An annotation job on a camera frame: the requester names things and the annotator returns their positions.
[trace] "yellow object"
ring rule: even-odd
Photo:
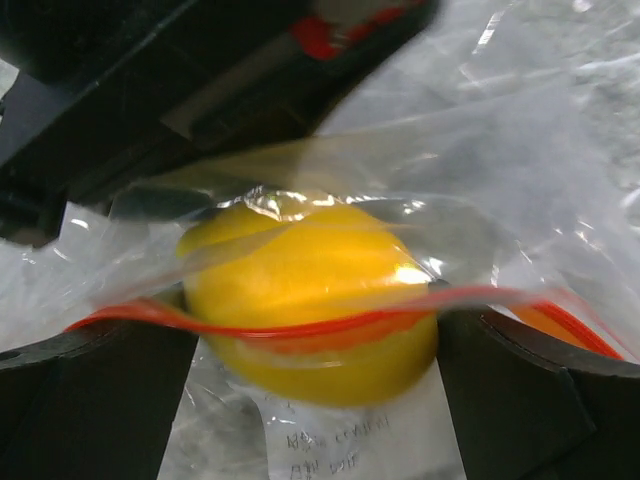
[[[218,326],[287,327],[363,314],[426,293],[428,277],[384,223],[350,205],[300,217],[250,254],[185,279],[191,312]],[[188,231],[178,255],[282,225],[236,205]],[[392,398],[431,364],[435,319],[402,322],[384,335],[369,331],[380,327],[365,326],[313,339],[208,340],[232,370],[259,386],[344,407]]]

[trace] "lemon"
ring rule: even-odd
[[[286,327],[362,314],[426,293],[426,275],[383,222],[351,205],[305,213],[283,223],[238,204],[189,230],[178,245],[179,256],[274,233],[247,255],[231,256],[185,279],[191,313],[218,326]],[[267,340],[208,340],[248,380],[288,398],[327,406],[391,398],[417,381],[435,356],[437,334],[430,316],[370,342],[363,331],[360,341],[349,340],[352,348],[336,335],[314,340],[312,350],[296,339],[277,348],[273,345],[285,340],[271,340],[271,347]]]

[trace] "yellow fruit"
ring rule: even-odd
[[[350,205],[315,209],[284,226],[236,205],[188,231],[178,255],[268,231],[274,234],[267,243],[247,255],[185,279],[194,315],[225,327],[285,327],[361,314],[426,293],[427,277],[399,239]],[[264,388],[349,406],[386,400],[415,382],[434,358],[436,326],[429,317],[370,343],[365,333],[362,338],[353,348],[332,349],[340,342],[329,335],[315,341],[313,352],[303,341],[287,340],[289,353],[264,342],[219,336],[209,341],[230,368]]]

